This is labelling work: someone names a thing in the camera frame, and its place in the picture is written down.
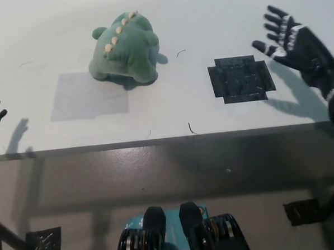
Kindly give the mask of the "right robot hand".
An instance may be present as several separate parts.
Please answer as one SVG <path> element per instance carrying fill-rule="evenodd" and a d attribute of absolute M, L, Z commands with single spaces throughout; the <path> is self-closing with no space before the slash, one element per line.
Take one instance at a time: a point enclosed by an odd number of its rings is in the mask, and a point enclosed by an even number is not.
<path fill-rule="evenodd" d="M 322 97 L 330 101 L 334 97 L 334 57 L 329 49 L 291 14 L 272 5 L 267 11 L 266 37 L 276 44 L 255 40 L 252 46 L 281 65 L 300 71 L 305 83 L 318 88 Z"/>

